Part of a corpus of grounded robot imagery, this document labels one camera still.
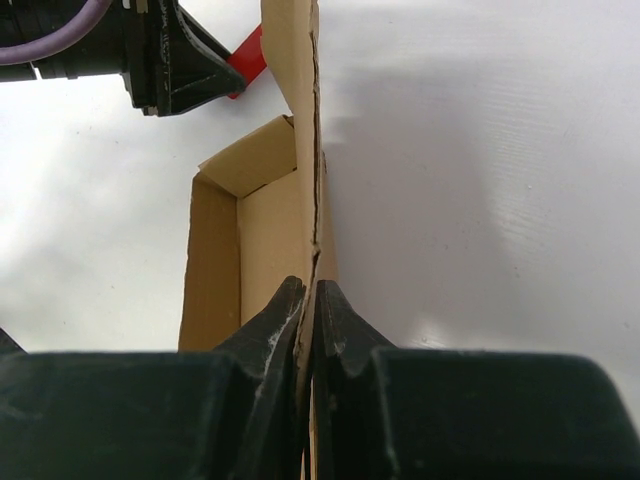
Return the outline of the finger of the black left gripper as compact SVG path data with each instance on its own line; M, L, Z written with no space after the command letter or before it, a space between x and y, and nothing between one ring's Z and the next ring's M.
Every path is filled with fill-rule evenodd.
M228 63L230 52L176 1L160 1L154 14L159 116L191 111L212 100L244 92L246 79Z

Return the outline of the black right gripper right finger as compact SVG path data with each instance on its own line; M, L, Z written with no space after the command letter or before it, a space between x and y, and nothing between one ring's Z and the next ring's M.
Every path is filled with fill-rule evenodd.
M639 437L608 375L575 355L405 349L316 290L320 479L635 479Z

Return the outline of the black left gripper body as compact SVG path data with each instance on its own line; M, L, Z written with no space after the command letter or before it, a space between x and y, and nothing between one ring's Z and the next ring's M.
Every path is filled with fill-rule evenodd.
M115 1L123 29L121 76L132 105L146 116L172 114L169 27L172 1Z

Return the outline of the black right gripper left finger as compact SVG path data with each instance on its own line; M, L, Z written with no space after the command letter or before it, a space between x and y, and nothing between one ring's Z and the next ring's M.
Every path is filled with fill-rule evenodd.
M286 278L205 352L30 354L3 335L2 477L299 478L293 353L305 293Z

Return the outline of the brown cardboard box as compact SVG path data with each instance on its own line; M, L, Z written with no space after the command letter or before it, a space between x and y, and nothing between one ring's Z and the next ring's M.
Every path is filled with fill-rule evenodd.
M178 349L212 364L201 479L310 468L317 282L336 275L314 1L265 1L259 50L289 107L193 179Z

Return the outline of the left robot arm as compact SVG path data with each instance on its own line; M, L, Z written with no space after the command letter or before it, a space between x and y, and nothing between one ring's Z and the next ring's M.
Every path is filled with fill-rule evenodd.
M230 56L176 0L1 4L2 81L118 74L145 115L243 92Z

